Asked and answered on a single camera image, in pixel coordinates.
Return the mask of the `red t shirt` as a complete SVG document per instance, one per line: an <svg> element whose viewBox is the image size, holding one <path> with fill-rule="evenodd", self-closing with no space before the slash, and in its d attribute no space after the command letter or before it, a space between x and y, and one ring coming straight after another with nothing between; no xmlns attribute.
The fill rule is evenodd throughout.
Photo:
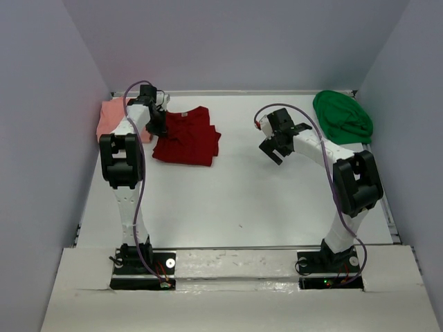
<svg viewBox="0 0 443 332"><path fill-rule="evenodd" d="M183 113L166 113L167 136L160 137L152 158L164 163L210 167L219 153L221 134L200 106Z"/></svg>

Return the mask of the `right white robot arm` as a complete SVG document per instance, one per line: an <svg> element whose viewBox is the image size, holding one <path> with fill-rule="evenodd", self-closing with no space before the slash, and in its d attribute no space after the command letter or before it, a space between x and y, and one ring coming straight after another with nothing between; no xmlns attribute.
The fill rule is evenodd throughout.
<svg viewBox="0 0 443 332"><path fill-rule="evenodd" d="M374 156L344 148L326 139L310 117L296 124L289 115L289 104L273 104L275 111L253 122L265 138L259 148L281 165L292 153L303 155L324 168L331 189L336 215L322 239L320 250L298 256L296 267L303 277L311 274L340 273L357 258L357 235L368 212L383 198L383 187Z"/></svg>

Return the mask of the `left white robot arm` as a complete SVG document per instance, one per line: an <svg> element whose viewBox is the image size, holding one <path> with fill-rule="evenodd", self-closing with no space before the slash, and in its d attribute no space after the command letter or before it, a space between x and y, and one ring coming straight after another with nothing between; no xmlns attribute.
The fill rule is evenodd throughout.
<svg viewBox="0 0 443 332"><path fill-rule="evenodd" d="M138 273L158 277L154 253L147 231L141 201L145 190L145 150L142 130L153 136L166 136L166 109L169 97L151 82L141 80L123 95L123 118L117 127L99 138L102 176L116 197L123 240L118 255L111 260L119 267L132 267Z"/></svg>

